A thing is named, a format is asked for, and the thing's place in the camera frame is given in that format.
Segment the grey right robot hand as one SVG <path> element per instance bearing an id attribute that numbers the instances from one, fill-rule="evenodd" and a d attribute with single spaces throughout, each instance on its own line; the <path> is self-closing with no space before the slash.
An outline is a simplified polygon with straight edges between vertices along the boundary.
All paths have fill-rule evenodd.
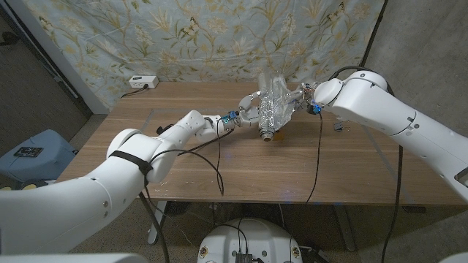
<path id="1" fill-rule="evenodd" d="M 305 110 L 312 103 L 314 92 L 319 85 L 319 82 L 300 83 L 294 91 L 290 92 L 287 105 L 293 106 L 294 110 Z"/>

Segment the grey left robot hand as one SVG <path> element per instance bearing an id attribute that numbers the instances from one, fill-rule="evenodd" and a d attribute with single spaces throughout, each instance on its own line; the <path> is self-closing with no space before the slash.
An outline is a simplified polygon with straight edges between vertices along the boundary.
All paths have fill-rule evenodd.
<path id="1" fill-rule="evenodd" d="M 238 115 L 236 117 L 236 125 L 243 128 L 257 128 L 259 123 L 258 106 L 253 106 L 252 102 L 259 99 L 260 91 L 245 96 L 238 104 Z"/>

